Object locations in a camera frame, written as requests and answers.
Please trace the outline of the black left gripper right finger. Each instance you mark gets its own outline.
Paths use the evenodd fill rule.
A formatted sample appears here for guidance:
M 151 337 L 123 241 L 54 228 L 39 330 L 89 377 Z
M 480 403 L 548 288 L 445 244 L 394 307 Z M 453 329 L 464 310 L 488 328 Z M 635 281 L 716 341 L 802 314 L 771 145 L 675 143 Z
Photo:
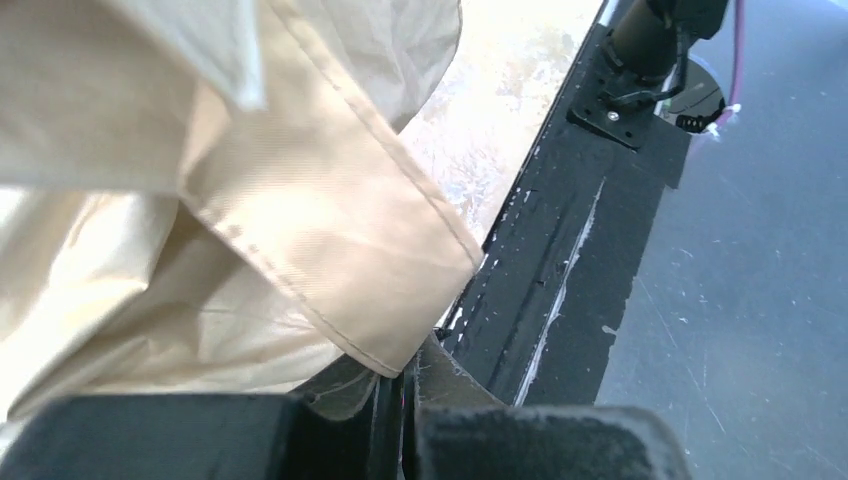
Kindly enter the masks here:
M 411 362 L 414 479 L 689 479 L 682 446 L 635 407 L 509 406 L 430 335 Z

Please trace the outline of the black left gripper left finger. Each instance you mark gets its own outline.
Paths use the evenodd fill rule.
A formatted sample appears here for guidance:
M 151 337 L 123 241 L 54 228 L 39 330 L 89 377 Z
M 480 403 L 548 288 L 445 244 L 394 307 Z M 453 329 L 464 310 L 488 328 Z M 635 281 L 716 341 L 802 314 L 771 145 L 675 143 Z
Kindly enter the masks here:
M 406 380 L 342 359 L 288 394 L 65 397 L 36 415 L 5 479 L 394 479 Z

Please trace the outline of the beige folding umbrella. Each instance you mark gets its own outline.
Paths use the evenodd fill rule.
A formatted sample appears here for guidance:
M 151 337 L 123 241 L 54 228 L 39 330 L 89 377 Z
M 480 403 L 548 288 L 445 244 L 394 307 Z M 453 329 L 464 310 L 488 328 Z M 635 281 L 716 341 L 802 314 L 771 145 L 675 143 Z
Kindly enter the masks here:
M 1 419 L 400 374 L 482 253 L 399 131 L 456 1 L 5 1 Z

